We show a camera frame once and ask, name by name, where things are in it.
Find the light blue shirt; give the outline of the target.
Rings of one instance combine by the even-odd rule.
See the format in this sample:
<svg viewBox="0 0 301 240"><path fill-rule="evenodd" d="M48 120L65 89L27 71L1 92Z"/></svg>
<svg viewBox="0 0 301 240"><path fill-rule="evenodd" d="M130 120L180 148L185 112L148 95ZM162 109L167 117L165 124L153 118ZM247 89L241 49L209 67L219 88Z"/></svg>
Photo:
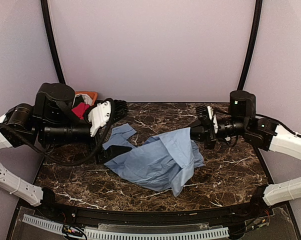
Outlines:
<svg viewBox="0 0 301 240"><path fill-rule="evenodd" d="M126 123L113 128L103 144L105 150L114 146L131 148L105 163L126 181L156 192L171 189L177 197L194 170L205 165L199 147L191 140L189 127L151 136L138 147L128 141L136 133Z"/></svg>

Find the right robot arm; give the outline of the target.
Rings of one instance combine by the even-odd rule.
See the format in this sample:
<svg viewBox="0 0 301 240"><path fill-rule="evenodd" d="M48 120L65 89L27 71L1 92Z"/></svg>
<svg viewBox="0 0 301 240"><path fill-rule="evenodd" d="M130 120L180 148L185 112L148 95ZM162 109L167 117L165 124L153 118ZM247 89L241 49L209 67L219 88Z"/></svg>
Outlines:
<svg viewBox="0 0 301 240"><path fill-rule="evenodd" d="M256 96L244 90L229 94L228 111L224 117L209 105L196 108L197 119L190 125L190 138L213 149L217 141L242 137L254 148L279 153L301 161L301 134L281 121L258 114ZM259 186L246 205L245 212L256 217L265 208L281 202L301 199L301 176L281 183Z"/></svg>

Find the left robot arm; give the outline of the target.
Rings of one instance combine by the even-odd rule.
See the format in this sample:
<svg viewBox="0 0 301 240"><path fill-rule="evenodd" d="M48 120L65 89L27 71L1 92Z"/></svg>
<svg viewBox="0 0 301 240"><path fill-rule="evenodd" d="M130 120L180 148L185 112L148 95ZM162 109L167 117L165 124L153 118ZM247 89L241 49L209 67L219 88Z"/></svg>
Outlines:
<svg viewBox="0 0 301 240"><path fill-rule="evenodd" d="M18 104L0 117L0 152L30 148L45 159L65 167L79 166L90 159L105 163L129 150L118 144L110 148L104 146L111 126L127 114L128 104L124 100L93 99L91 104L80 109L76 92L70 86L43 83L34 104ZM46 151L48 146L69 144L89 145L88 155L73 161L62 161ZM1 162L0 188L33 207L41 206L50 218L61 214L61 206L54 202L52 190L24 180Z"/></svg>

